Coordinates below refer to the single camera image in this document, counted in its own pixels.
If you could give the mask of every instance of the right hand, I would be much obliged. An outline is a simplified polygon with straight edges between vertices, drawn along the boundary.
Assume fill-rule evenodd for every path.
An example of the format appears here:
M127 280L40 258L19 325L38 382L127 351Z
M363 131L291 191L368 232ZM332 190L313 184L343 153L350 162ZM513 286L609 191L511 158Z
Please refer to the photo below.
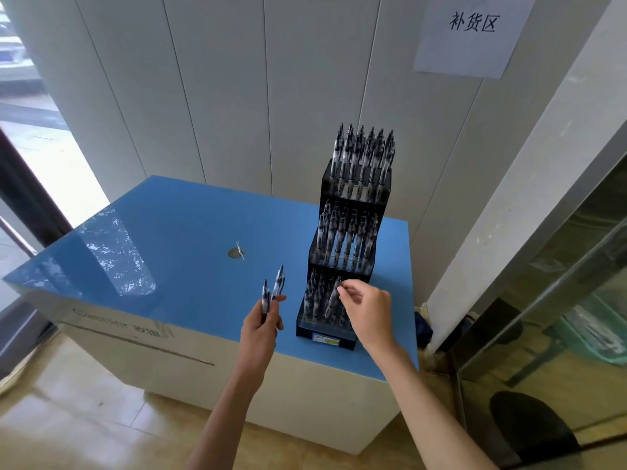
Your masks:
M337 291L357 338L372 358L396 347L388 292L361 280L345 280Z

